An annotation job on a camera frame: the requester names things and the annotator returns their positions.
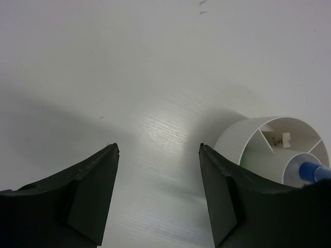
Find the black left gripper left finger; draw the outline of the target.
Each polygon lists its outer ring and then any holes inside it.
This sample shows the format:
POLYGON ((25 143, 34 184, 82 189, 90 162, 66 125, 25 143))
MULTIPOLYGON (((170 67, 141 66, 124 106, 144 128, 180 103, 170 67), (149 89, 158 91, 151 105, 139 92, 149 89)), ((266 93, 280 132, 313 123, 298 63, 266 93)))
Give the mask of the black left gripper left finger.
POLYGON ((101 246, 118 162, 114 143, 52 176, 1 191, 1 247, 101 246))

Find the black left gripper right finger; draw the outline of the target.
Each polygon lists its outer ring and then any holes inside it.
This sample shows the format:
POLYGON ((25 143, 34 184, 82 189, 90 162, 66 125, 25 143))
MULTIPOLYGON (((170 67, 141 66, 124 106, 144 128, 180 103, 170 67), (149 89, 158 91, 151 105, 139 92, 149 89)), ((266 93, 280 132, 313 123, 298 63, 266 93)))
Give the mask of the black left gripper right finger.
POLYGON ((330 180, 279 184, 206 144, 199 160, 215 247, 330 247, 330 180))

